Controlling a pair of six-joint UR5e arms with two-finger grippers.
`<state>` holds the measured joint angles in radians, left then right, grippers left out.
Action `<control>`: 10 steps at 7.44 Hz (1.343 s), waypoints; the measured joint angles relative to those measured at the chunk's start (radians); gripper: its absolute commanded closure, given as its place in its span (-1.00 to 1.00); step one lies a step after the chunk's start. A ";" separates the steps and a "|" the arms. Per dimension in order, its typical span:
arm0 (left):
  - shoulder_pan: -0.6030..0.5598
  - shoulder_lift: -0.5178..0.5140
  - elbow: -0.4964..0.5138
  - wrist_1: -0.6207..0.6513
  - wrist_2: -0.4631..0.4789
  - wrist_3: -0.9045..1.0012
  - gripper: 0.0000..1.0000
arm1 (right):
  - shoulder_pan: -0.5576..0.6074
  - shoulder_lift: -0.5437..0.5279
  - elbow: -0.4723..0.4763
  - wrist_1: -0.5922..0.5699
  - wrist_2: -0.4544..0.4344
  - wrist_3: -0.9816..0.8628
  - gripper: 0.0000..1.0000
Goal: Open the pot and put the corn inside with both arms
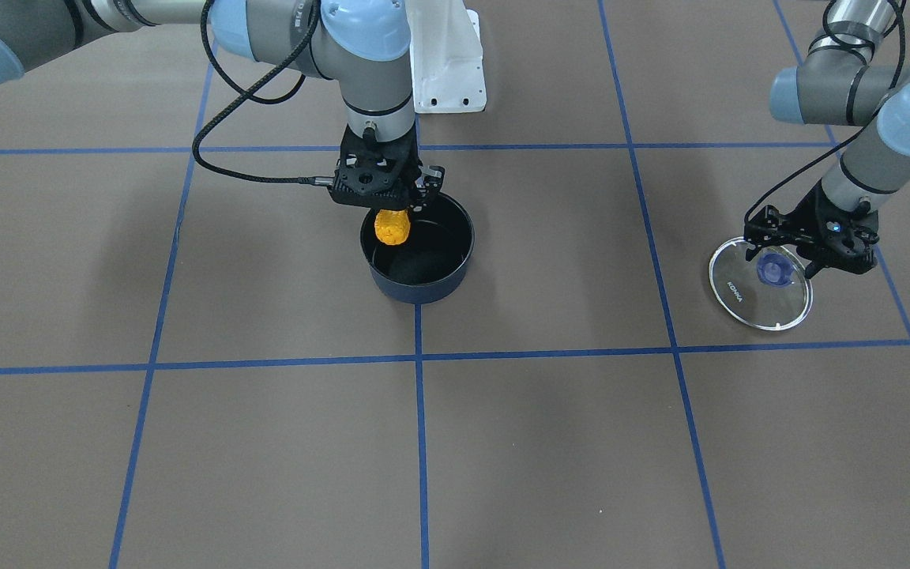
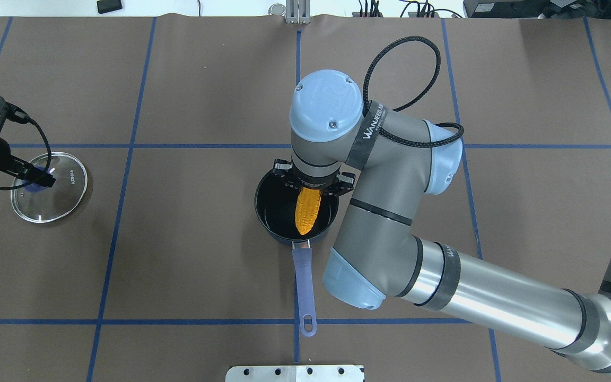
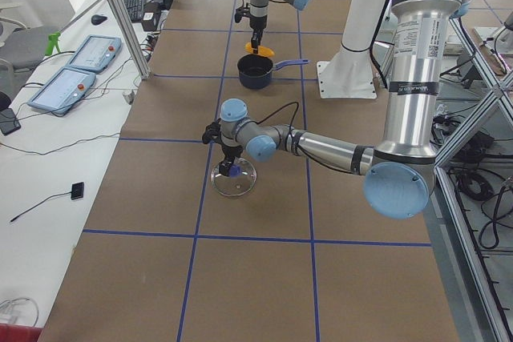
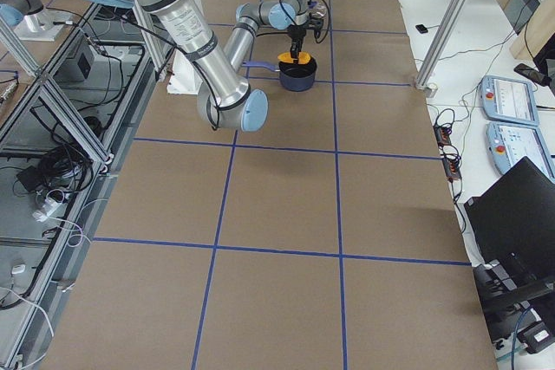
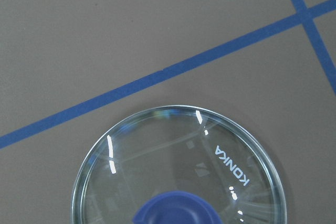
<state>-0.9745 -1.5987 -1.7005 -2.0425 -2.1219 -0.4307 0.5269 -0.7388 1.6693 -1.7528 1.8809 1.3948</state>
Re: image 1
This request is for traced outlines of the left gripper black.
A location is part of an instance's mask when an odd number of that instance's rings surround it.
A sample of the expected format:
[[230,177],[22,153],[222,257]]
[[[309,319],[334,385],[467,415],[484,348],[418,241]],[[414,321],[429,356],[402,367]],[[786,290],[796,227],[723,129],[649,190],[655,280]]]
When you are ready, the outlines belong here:
[[758,210],[744,223],[743,238],[747,242],[747,262],[752,262],[765,247],[793,242],[797,255],[805,262],[805,280],[812,280],[823,269],[860,275],[878,265],[874,251],[880,240],[878,212],[867,205],[851,212],[839,209],[827,198],[820,181],[788,217],[773,205]]

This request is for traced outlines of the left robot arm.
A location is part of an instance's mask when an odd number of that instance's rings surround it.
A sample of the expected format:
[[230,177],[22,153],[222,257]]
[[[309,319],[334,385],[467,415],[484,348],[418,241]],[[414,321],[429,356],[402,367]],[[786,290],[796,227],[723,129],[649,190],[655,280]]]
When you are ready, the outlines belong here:
[[774,119],[853,126],[856,133],[835,149],[837,162],[791,212],[764,202],[747,210],[748,262],[766,247],[793,245],[807,262],[806,278],[823,269],[874,268],[878,212],[910,181],[910,66],[873,64],[891,32],[904,48],[902,2],[830,1],[802,64],[774,78]]

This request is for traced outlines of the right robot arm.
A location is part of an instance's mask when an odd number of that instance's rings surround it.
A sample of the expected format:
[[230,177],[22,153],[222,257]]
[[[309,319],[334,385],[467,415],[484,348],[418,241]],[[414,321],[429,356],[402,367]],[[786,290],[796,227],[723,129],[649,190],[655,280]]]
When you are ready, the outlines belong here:
[[402,1],[0,1],[0,84],[116,33],[195,24],[207,58],[218,46],[273,66],[210,120],[200,144],[285,69],[336,81],[348,124],[329,178],[334,202],[372,210],[419,209],[443,187],[442,167],[420,162],[416,141],[412,32]]

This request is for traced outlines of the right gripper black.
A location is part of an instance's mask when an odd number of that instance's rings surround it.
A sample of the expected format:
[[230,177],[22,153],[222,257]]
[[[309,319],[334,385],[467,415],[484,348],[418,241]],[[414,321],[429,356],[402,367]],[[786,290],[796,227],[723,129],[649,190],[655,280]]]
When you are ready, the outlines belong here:
[[441,193],[445,176],[442,166],[420,164],[414,130],[393,141],[365,141],[346,130],[331,199],[357,208],[422,210]]

